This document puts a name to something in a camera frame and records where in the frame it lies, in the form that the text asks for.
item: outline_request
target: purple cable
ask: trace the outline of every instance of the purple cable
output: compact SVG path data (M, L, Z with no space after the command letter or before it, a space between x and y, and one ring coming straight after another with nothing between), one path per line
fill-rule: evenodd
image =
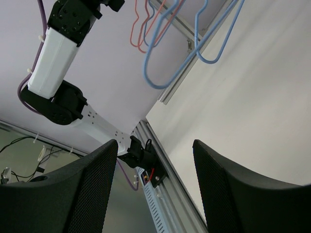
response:
M121 163L119 162L119 159L117 159L117 163L118 163L119 167L121 168L121 170L122 170L122 172L123 172L123 174L124 174L124 176L125 176L125 178L126 178L128 184L131 186L131 188L132 188L134 191L137 191L137 190L138 190L138 177L136 178L137 185L136 185L136 187L134 187L134 186L132 185L132 182L131 182L130 179L128 178L126 172L124 171L124 169L123 169Z
M45 40L45 37L46 37L45 32L46 32L46 30L47 30L47 18L46 18L46 15L45 15L45 10L44 10L44 6L43 6L42 0L37 0L37 1L38 1L39 9L40 9L41 20L42 20L43 40ZM39 46L37 55L35 56L35 61L34 61L34 64L33 64L32 71L35 70L35 66L37 65L37 62L38 62L38 59L39 59L39 56L40 56L42 47L43 47L43 42L40 43L40 46ZM19 100L21 101L21 103L24 104L24 106L25 106L26 108L28 108L30 111L32 111L32 112L34 112L34 113L40 114L40 113L37 112L35 109L33 109L31 106L29 106L25 101L23 101L23 100L21 99L21 97L20 97L21 90L23 89L23 86L28 82L28 80L30 79L30 77L31 77L31 74L28 74L28 75L26 76L26 78L24 78L23 81L21 81L21 83L19 84L19 86L18 86L18 88L17 88L17 96L18 96Z

